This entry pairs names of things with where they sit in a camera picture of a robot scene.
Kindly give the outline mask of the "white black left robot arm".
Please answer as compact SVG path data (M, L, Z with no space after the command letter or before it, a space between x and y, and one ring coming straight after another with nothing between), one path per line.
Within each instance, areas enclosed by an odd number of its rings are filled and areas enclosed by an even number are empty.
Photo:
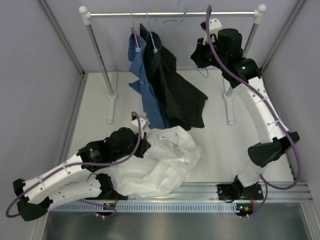
M89 142L64 163L42 175L15 180L18 215L28 222L77 200L109 199L114 185L103 169L133 156L143 158L150 147L144 131L122 127L103 140Z

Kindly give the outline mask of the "white shirt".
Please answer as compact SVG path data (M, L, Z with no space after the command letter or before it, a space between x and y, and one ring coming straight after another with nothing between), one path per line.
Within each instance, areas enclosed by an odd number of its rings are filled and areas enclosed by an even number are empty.
M181 186L202 156L201 147L180 126L153 129L147 133L147 142L151 147L143 158L132 156L105 169L114 189L123 196L151 198L171 193Z

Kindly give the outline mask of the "light blue wire hanger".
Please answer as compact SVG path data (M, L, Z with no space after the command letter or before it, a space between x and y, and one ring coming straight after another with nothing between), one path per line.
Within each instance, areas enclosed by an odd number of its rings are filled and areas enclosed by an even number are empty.
M188 66L192 70L196 70L202 77L207 79L209 72L207 68L201 71L197 68L196 64L191 60L190 55L186 52L186 47L195 47L194 38L188 31L186 26L186 14L188 12L188 1L184 0L184 11L180 19L155 19L155 25L161 33L170 41L174 48L181 54L181 56L188 62Z

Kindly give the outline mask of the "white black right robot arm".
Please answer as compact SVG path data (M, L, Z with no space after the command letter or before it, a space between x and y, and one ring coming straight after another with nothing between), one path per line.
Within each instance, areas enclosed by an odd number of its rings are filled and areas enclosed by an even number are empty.
M297 143L300 136L291 132L276 113L264 87L256 62L243 55L242 35L225 28L197 40L191 59L198 68L214 66L244 103L257 130L259 142L248 148L249 160L224 195L232 200L249 196L258 186L260 175Z

